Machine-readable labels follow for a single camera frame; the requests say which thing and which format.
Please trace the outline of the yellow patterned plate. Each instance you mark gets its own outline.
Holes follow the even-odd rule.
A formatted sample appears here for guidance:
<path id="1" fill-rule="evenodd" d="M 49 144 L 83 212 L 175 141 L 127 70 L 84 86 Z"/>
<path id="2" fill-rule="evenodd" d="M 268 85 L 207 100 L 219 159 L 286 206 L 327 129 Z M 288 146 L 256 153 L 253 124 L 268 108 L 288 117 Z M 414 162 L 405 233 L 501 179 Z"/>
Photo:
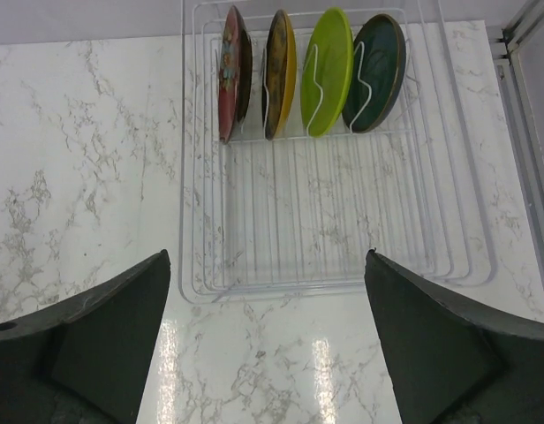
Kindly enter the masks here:
<path id="1" fill-rule="evenodd" d="M 288 13 L 280 9 L 272 19 L 262 60 L 261 114 L 267 140 L 283 131 L 291 112 L 296 77 L 295 33 Z"/>

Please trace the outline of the lime green plate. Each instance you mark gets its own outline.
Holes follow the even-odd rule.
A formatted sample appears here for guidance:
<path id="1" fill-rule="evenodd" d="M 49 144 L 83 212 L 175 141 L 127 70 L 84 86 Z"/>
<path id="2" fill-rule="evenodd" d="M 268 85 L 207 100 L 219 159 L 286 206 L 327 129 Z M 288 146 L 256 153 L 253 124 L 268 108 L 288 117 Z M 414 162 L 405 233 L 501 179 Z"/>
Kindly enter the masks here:
<path id="1" fill-rule="evenodd" d="M 339 7 L 319 18 L 306 49 L 300 113 L 307 135 L 327 134 L 344 108 L 351 85 L 354 48 L 350 21 Z"/>

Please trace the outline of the dark teal plate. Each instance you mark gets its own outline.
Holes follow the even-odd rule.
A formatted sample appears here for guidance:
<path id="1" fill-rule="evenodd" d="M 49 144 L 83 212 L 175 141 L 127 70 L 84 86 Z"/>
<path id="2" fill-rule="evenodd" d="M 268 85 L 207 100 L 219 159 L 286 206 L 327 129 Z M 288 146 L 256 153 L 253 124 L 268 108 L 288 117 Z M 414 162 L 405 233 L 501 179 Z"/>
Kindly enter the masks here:
<path id="1" fill-rule="evenodd" d="M 353 43 L 351 86 L 343 120 L 353 133 L 368 133 L 388 117 L 404 82 L 407 48 L 404 32 L 390 15 L 373 16 Z"/>

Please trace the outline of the red floral plate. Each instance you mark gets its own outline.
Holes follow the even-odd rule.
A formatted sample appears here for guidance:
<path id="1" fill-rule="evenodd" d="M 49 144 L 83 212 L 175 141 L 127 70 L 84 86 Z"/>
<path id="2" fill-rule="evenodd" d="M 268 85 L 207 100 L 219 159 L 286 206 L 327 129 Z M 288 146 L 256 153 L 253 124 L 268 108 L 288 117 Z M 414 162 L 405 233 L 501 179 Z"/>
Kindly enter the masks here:
<path id="1" fill-rule="evenodd" d="M 228 144 L 248 111 L 253 76 L 253 48 L 245 21 L 235 5 L 228 11 L 218 72 L 219 141 Z"/>

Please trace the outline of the aluminium frame post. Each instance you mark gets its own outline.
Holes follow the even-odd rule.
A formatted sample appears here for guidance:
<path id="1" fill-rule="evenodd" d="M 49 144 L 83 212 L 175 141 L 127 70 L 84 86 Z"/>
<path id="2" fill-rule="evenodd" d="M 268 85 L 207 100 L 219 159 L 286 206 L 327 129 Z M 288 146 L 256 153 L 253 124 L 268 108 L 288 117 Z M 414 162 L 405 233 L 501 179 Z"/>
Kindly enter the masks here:
<path id="1" fill-rule="evenodd" d="M 510 137 L 524 191 L 530 225 L 544 254 L 544 143 L 537 126 L 540 106 L 529 88 L 538 79 L 524 71 L 524 49 L 544 27 L 544 1 L 527 1 L 508 21 L 487 28 L 493 59 L 507 108 Z"/>

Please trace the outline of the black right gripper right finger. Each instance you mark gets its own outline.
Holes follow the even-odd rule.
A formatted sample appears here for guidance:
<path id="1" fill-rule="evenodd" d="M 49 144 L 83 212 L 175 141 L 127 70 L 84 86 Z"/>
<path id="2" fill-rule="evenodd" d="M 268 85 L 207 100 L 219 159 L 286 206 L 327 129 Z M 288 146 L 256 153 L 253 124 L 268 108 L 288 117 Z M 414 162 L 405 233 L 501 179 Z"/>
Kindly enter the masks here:
<path id="1" fill-rule="evenodd" d="M 370 250 L 365 286 L 404 423 L 544 423 L 544 323 Z"/>

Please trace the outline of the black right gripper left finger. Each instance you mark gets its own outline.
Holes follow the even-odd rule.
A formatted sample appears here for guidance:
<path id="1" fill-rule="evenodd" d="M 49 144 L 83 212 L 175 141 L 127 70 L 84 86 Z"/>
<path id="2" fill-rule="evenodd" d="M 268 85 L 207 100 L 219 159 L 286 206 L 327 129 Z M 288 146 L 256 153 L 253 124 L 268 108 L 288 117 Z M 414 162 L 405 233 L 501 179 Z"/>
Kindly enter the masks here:
<path id="1" fill-rule="evenodd" d="M 170 288 L 167 251 L 0 323 L 0 423 L 134 423 Z"/>

